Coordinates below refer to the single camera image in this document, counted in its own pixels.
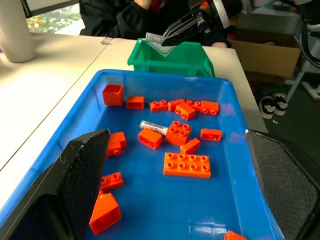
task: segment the green foliage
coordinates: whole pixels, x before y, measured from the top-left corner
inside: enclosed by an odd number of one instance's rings
[[[27,19],[31,32],[55,33],[81,19],[79,5],[67,6]]]

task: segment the black jacket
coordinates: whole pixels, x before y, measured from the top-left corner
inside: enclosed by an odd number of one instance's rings
[[[110,38],[138,39],[146,33],[163,35],[170,24],[190,12],[187,0],[172,0],[155,14],[133,0],[79,0],[85,29],[81,35]],[[199,33],[188,41],[211,46],[215,42],[227,43],[220,30],[209,34]]]

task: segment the orange 1x2 brick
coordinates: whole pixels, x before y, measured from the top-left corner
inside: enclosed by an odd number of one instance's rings
[[[174,121],[166,132],[165,139],[167,142],[180,147],[186,144],[190,132],[191,127],[188,124],[181,124],[178,121]]]
[[[122,148],[120,142],[115,142],[115,143],[108,143],[108,147],[106,149],[106,157],[117,157],[120,154],[122,154]]]
[[[168,109],[168,104],[165,100],[153,101],[150,103],[151,112],[159,112]]]
[[[163,174],[209,179],[211,176],[209,157],[166,152]]]
[[[127,141],[123,131],[110,134],[110,139],[108,144],[115,144],[115,143],[120,143],[121,148],[123,149],[127,147]]]
[[[190,107],[192,107],[193,109],[195,109],[197,112],[201,112],[201,102],[199,101],[191,101],[191,100],[187,100],[186,104],[188,104]]]
[[[100,234],[120,220],[121,212],[114,196],[111,193],[100,195],[95,202],[89,222],[93,234]]]
[[[179,114],[183,119],[190,120],[196,116],[196,110],[182,102],[175,107],[175,113]]]
[[[213,101],[202,101],[201,112],[203,114],[217,115],[219,112],[219,103]]]
[[[224,235],[223,240],[247,240],[244,236],[241,236],[239,234],[236,234],[233,231],[227,231]]]
[[[200,141],[197,138],[194,138],[187,142],[184,145],[180,146],[180,153],[181,154],[192,154],[200,147]]]
[[[104,104],[122,106],[124,104],[124,86],[108,84],[102,92]]]
[[[222,137],[222,132],[216,129],[202,128],[200,132],[201,140],[217,141],[219,142]]]
[[[126,99],[127,109],[144,109],[145,97],[144,96],[128,96]]]
[[[162,143],[162,135],[149,128],[144,128],[138,135],[139,142],[156,150]]]
[[[184,103],[184,102],[185,102],[185,100],[183,100],[183,99],[170,101],[170,102],[168,102],[168,110],[170,112],[174,112],[176,110],[176,106],[181,104],[181,103]]]
[[[124,185],[124,180],[121,176],[121,173],[116,172],[108,176],[102,177],[100,190],[103,191],[104,193],[107,193],[108,191],[115,188],[122,187],[123,185]]]

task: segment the black shoe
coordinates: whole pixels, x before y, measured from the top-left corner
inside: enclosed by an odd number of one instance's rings
[[[264,119],[272,119],[276,106],[271,96],[264,96],[259,102],[259,110]]]
[[[275,110],[274,113],[283,116],[286,113],[288,103],[286,101],[286,95],[284,93],[275,93],[272,95]]]

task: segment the window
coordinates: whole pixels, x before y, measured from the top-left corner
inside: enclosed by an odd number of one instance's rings
[[[37,33],[79,35],[84,28],[79,4],[33,16],[26,21],[30,31]]]

